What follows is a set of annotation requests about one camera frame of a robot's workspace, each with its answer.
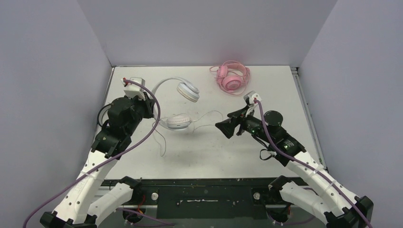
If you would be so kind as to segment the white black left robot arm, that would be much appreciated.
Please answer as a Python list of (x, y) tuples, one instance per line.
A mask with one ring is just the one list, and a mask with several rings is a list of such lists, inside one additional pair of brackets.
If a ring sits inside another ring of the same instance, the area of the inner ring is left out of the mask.
[(129, 151), (131, 137), (140, 122), (154, 118), (154, 111), (159, 109), (154, 95), (113, 100), (79, 176), (64, 190), (63, 200), (41, 216), (40, 223), (46, 228), (95, 227), (94, 222), (88, 222), (95, 193), (120, 157)]

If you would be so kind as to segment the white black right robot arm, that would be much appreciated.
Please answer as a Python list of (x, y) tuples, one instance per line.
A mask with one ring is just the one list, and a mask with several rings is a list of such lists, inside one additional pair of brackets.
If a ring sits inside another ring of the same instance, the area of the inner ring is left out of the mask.
[(228, 139), (233, 135), (250, 135), (264, 146), (270, 158), (294, 172), (308, 188), (298, 186), (285, 176), (268, 185), (269, 197), (275, 203), (294, 204), (328, 228), (370, 228), (374, 203), (359, 197), (333, 178), (305, 147), (283, 127), (283, 116), (277, 111), (263, 112), (254, 117), (254, 109), (246, 106), (229, 113), (228, 118), (215, 124)]

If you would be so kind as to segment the black white headphones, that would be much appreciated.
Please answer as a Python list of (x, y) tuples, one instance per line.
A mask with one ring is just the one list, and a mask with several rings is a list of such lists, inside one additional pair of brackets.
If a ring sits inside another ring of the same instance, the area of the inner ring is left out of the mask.
[(106, 104), (98, 111), (97, 118), (96, 118), (96, 123), (97, 123), (98, 126), (102, 126), (103, 117), (106, 114), (106, 112), (107, 112), (107, 110), (109, 109), (110, 106), (111, 106), (111, 104)]

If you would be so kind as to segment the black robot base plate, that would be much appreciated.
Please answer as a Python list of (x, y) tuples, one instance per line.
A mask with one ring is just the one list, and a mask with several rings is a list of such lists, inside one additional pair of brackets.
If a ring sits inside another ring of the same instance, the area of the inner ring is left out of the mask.
[(143, 179), (124, 206), (156, 209), (158, 219), (265, 219), (292, 216), (291, 205), (269, 192), (274, 178)]

